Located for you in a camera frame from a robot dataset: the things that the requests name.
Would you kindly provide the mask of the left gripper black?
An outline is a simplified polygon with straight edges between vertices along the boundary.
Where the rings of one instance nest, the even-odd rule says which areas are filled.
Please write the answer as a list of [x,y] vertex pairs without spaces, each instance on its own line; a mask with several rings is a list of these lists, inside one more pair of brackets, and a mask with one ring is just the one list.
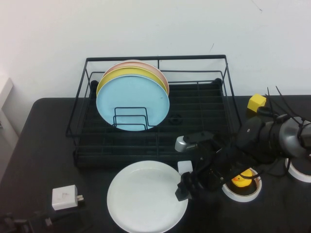
[[28,220],[15,219],[11,213],[0,216],[1,233],[32,233]]

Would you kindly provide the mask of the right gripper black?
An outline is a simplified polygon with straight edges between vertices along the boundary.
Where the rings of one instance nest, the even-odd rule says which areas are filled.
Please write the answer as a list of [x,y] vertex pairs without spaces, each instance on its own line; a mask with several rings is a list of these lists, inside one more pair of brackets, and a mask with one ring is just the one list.
[[203,153],[193,172],[181,175],[175,195],[178,201],[193,199],[198,190],[215,191],[241,173],[241,151],[232,145],[220,148],[199,144]]

